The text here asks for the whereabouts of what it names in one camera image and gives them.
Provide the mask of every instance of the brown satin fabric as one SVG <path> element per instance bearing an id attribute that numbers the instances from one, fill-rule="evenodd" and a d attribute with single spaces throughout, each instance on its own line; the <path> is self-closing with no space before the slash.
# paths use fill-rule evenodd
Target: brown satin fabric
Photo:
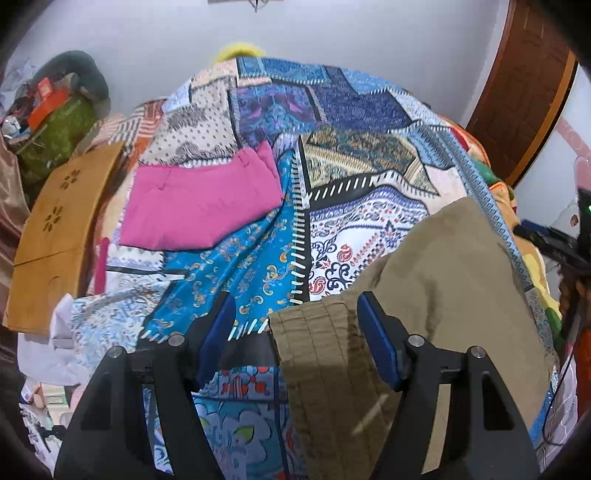
<path id="1" fill-rule="evenodd" d="M 0 313 L 4 313 L 14 255 L 29 209 L 22 192 L 18 160 L 0 141 Z"/>

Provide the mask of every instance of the patchwork quilt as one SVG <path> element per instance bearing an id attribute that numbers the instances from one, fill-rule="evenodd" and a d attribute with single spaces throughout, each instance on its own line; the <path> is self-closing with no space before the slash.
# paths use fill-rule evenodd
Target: patchwork quilt
<path id="1" fill-rule="evenodd" d="M 159 105 L 161 121 L 139 163 L 200 168 L 268 140 L 285 200 L 205 251 L 118 245 L 120 208 L 107 270 L 184 275 L 167 284 L 150 314 L 137 310 L 137 336 L 121 345 L 184 333 L 220 290 L 230 291 L 238 308 L 230 342 L 267 335 L 271 312 L 341 292 L 422 219 L 472 196 L 505 241 L 542 342 L 553 352 L 540 298 L 488 186 L 450 124 L 405 90 L 354 70 L 248 57 L 200 72 Z M 132 168 L 125 185 L 128 194 Z M 101 332 L 117 341 L 105 316 L 96 317 L 81 355 L 93 342 L 100 351 Z M 306 478 L 281 371 L 248 362 L 219 371 L 193 396 L 223 473 L 228 480 Z M 144 400 L 156 465 L 171 472 L 148 389 Z"/>

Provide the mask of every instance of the wooden door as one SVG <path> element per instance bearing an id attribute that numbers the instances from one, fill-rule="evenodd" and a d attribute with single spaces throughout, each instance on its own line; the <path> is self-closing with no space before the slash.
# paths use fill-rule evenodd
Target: wooden door
<path id="1" fill-rule="evenodd" d="M 466 127 L 493 172 L 515 184 L 543 146 L 570 89 L 576 61 L 528 0 L 511 0 L 491 74 Z"/>

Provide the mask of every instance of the yellow fluffy item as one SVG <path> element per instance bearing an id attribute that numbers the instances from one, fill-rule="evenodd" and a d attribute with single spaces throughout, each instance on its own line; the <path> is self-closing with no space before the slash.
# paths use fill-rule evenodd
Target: yellow fluffy item
<path id="1" fill-rule="evenodd" d="M 246 42 L 230 43 L 220 50 L 214 63 L 234 59 L 236 57 L 264 57 L 263 52 L 259 47 Z"/>

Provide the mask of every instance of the metal screw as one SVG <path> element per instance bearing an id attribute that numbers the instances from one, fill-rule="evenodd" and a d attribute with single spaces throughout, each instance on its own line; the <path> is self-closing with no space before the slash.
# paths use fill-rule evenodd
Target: metal screw
<path id="1" fill-rule="evenodd" d="M 184 336 L 176 333 L 172 337 L 168 339 L 168 344 L 170 346 L 181 346 L 184 343 Z"/>
<path id="2" fill-rule="evenodd" d="M 476 358 L 484 358 L 486 356 L 486 352 L 481 346 L 473 346 L 470 348 L 470 353 Z"/>
<path id="3" fill-rule="evenodd" d="M 109 355 L 111 358 L 117 358 L 118 356 L 120 356 L 122 354 L 123 354 L 123 347 L 119 346 L 119 345 L 112 346 L 107 351 L 107 355 Z"/>
<path id="4" fill-rule="evenodd" d="M 408 343 L 412 346 L 423 346 L 425 345 L 425 339 L 420 335 L 411 335 L 408 337 Z"/>

